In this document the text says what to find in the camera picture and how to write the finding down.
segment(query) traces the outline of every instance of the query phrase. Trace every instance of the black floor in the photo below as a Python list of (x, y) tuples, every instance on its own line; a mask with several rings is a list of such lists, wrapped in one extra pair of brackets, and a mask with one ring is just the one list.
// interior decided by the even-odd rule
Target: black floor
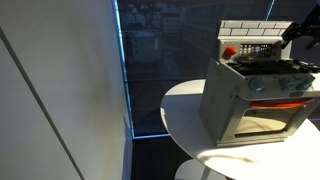
[[(320, 121), (312, 121), (320, 130)], [(174, 180), (175, 172), (191, 159), (170, 137), (133, 141), (131, 180)]]

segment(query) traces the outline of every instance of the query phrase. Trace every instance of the oven window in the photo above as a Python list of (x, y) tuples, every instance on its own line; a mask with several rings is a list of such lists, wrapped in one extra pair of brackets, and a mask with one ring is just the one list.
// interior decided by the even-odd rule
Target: oven window
[(281, 109), (250, 109), (243, 115), (235, 135), (264, 134), (283, 131), (291, 122), (292, 116), (301, 107)]

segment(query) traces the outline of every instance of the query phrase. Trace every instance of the red knob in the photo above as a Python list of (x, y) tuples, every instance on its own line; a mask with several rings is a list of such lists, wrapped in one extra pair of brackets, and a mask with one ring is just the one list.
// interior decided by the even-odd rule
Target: red knob
[(234, 46), (228, 46), (223, 53), (223, 56), (225, 57), (231, 57), (233, 55), (237, 54), (237, 49)]

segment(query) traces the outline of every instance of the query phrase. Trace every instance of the oven door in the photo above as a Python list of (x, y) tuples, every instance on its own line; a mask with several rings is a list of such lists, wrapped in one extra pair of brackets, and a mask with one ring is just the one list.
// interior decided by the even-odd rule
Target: oven door
[(313, 98), (246, 101), (236, 97), (220, 144), (241, 145), (283, 141), (317, 107)]

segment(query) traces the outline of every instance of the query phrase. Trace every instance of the oven handle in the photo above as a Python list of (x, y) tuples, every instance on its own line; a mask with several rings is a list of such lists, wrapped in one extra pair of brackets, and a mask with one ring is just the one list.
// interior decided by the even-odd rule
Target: oven handle
[(301, 102), (292, 102), (292, 103), (280, 103), (280, 104), (267, 104), (262, 102), (251, 102), (250, 107), (251, 108), (261, 108), (261, 109), (282, 109), (282, 108), (294, 108), (294, 107), (302, 107), (305, 106), (308, 103), (313, 102), (314, 99), (306, 99), (305, 101)]

